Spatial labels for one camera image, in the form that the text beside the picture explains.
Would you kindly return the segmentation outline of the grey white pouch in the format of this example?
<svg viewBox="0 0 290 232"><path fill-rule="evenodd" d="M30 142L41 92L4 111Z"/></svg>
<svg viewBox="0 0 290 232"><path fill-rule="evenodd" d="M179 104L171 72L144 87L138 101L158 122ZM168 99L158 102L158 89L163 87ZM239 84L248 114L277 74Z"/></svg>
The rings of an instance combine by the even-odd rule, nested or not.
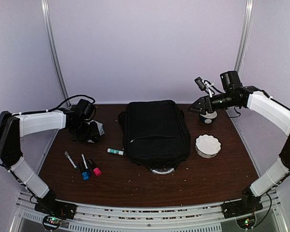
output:
<svg viewBox="0 0 290 232"><path fill-rule="evenodd" d="M88 125L87 142L97 143L104 134L103 124L97 121L91 121Z"/></svg>

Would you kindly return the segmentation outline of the green white glue stick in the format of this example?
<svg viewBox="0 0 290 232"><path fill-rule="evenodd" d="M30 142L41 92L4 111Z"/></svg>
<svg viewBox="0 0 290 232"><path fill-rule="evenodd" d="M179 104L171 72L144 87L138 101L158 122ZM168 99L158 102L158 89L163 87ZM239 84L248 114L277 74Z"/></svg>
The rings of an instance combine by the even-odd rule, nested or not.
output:
<svg viewBox="0 0 290 232"><path fill-rule="evenodd" d="M116 149L111 149L111 148L108 148L107 149L107 152L108 153L112 153L112 154L117 154L117 155L124 155L124 151L122 150L116 150Z"/></svg>

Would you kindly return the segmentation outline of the black student backpack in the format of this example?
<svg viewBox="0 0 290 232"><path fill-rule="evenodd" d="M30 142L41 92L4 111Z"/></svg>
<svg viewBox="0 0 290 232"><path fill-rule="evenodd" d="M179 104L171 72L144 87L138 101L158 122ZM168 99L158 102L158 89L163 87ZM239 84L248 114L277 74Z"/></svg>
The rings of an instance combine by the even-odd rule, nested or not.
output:
<svg viewBox="0 0 290 232"><path fill-rule="evenodd" d="M130 102L118 122L124 154L153 174L173 173L190 155L185 115L172 100Z"/></svg>

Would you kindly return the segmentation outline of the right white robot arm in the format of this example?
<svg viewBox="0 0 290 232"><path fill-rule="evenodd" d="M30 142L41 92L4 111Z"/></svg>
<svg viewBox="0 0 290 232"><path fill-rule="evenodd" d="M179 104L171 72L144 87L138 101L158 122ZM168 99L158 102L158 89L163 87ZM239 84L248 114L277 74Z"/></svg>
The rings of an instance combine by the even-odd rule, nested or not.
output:
<svg viewBox="0 0 290 232"><path fill-rule="evenodd" d="M194 82L207 96L201 97L188 107L188 111L205 115L218 109L244 107L256 112L272 122L287 136L287 140L274 164L243 190L238 203L241 213L249 213L260 198L279 182L290 175L290 109L283 106L264 90L255 86L243 86L236 72L226 72L220 76L224 91L212 94L214 86L197 77Z"/></svg>

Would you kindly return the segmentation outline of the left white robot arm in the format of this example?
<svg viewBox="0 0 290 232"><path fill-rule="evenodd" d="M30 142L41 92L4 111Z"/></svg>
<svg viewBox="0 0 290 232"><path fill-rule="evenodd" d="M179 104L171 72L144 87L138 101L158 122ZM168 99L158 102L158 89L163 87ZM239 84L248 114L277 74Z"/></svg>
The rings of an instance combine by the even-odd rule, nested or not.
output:
<svg viewBox="0 0 290 232"><path fill-rule="evenodd" d="M72 110L34 114L3 111L0 114L0 166L25 186L50 215L60 210L56 194L26 162L20 138L43 131L68 129L74 141L94 143L104 135L104 130L102 123L89 119L90 115Z"/></svg>

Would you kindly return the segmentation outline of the white fluted ceramic bowl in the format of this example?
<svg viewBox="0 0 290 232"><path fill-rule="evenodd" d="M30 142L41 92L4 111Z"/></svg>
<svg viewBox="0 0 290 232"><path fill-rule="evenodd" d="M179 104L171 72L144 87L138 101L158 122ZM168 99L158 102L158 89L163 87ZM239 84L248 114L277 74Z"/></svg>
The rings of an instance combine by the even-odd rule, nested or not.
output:
<svg viewBox="0 0 290 232"><path fill-rule="evenodd" d="M221 151L221 143L214 136L204 134L196 138L195 149L202 158L211 159Z"/></svg>

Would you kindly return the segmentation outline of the blue tipped white marker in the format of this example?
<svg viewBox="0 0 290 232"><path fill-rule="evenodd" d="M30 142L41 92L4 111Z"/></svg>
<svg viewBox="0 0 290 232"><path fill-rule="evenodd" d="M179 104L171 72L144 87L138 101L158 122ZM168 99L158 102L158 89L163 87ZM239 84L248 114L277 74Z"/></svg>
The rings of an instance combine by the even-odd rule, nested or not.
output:
<svg viewBox="0 0 290 232"><path fill-rule="evenodd" d="M84 155L84 154L81 154L81 156L82 156L82 159L83 159L83 163L84 163L84 165L85 165L85 168L86 168L87 175L90 177L90 176L91 176L91 172L90 172L90 170L89 170L89 168L88 168L88 165L87 165L87 161L86 161L85 155Z"/></svg>

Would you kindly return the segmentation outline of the black pink highlighter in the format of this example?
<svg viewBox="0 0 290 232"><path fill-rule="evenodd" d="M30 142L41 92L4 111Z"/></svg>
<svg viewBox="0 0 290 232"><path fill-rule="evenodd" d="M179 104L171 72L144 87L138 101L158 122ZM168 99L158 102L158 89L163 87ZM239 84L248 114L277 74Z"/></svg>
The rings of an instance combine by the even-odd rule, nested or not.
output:
<svg viewBox="0 0 290 232"><path fill-rule="evenodd" d="M96 176L99 176L99 175L102 174L101 170L99 169L99 167L97 166L97 164L92 159L88 159L87 162L88 162L90 168L92 169L93 173Z"/></svg>

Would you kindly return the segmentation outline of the black blue highlighter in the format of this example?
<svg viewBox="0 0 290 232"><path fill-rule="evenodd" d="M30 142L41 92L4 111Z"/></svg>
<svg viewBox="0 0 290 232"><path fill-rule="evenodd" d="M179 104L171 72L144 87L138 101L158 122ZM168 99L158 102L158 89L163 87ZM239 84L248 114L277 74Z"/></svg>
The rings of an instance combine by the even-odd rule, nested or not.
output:
<svg viewBox="0 0 290 232"><path fill-rule="evenodd" d="M89 176L88 176L88 173L87 173L87 169L86 169L86 167L85 167L85 165L84 165L83 162L79 162L78 163L78 169L79 169L79 171L80 171L80 173L82 175L83 180L84 181L89 180Z"/></svg>

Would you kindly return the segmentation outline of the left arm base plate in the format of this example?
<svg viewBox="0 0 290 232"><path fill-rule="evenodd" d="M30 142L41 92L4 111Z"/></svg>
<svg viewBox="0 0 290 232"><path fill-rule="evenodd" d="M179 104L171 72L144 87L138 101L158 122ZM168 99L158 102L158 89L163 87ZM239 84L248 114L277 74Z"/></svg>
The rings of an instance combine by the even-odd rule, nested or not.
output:
<svg viewBox="0 0 290 232"><path fill-rule="evenodd" d="M62 219L74 219L77 206L73 203L55 202L53 209L50 209L50 207L45 208L38 203L35 205L34 210L44 214L53 215L58 218L60 217Z"/></svg>

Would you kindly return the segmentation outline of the front aluminium rail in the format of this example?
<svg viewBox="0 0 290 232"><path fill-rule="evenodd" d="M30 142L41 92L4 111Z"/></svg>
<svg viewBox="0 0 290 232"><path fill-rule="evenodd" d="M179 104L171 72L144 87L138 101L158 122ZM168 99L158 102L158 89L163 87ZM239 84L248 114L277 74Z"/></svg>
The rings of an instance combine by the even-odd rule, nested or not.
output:
<svg viewBox="0 0 290 232"><path fill-rule="evenodd" d="M242 229L240 222L253 215L225 218L223 202L156 208L73 203L77 206L74 218L62 221L54 232L290 232L276 191L269 196L271 210L262 221L270 206L269 198L263 195L263 209L254 213L256 223L262 222L250 230ZM42 225L45 214L34 210L30 197L21 191L8 232L49 232Z"/></svg>

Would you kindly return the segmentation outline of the left aluminium frame post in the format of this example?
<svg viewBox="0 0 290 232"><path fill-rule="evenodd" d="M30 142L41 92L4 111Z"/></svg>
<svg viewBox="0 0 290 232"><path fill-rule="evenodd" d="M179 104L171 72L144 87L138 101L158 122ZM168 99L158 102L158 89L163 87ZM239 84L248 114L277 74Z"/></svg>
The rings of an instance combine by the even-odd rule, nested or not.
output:
<svg viewBox="0 0 290 232"><path fill-rule="evenodd" d="M51 52L51 59L52 59L53 66L55 69L56 78L58 80L60 92L64 100L66 100L68 98L68 92L67 92L67 88L66 88L63 76L62 76L61 67L59 64L58 53L56 49L55 38L54 38L52 23L51 23L51 16L50 16L50 11L49 11L49 2L47 0L41 0L41 7L42 7L42 13L43 13L43 18L45 22L50 52Z"/></svg>

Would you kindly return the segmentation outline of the aluminium frame post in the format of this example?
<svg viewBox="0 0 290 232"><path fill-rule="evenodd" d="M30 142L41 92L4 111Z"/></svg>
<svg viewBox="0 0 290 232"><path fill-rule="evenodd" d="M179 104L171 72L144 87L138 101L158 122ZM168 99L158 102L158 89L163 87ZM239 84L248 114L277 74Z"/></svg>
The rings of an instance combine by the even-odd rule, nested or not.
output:
<svg viewBox="0 0 290 232"><path fill-rule="evenodd" d="M50 52L51 52L51 59L52 59L53 66L55 69L56 78L58 80L60 92L64 100L66 100L68 98L68 92L67 92L67 88L66 88L63 76L62 76L61 67L59 64L58 53L56 49L55 38L54 38L52 23L51 23L51 16L50 16L50 11L49 11L49 2L47 0L41 0L41 7L42 7L42 13L43 13L43 18L45 22Z"/></svg>
<svg viewBox="0 0 290 232"><path fill-rule="evenodd" d="M241 70L244 64L245 52L248 48L248 42L249 42L250 33L251 33L251 25L252 25L252 20L253 20L254 3L255 3L254 0L246 1L241 38L240 38L240 43L239 43L237 57L235 61L235 67L234 67L234 69L238 73L241 73Z"/></svg>

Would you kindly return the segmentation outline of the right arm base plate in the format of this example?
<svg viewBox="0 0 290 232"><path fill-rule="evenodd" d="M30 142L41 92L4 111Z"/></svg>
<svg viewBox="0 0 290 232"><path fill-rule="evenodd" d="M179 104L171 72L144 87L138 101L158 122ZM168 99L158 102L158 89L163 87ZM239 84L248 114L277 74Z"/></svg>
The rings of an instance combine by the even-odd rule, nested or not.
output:
<svg viewBox="0 0 290 232"><path fill-rule="evenodd" d="M263 209L261 203L245 207L242 200L237 200L233 202L226 201L221 205L221 207L225 219L239 217L246 214L253 214L256 211L260 211Z"/></svg>

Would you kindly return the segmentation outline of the right aluminium frame post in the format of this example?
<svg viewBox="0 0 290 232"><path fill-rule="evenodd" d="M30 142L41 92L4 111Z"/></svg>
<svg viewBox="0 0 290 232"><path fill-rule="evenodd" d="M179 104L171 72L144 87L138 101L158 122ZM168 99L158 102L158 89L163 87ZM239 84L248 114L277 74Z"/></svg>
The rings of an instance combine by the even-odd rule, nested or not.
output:
<svg viewBox="0 0 290 232"><path fill-rule="evenodd" d="M254 3L255 3L254 0L246 1L241 38L240 38L240 43L239 43L237 57L235 61L235 67L234 67L234 69L238 73L241 73L241 70L244 64L245 52L248 48L248 42L249 42L250 33L251 33L251 25L252 25L252 20L253 20Z"/></svg>

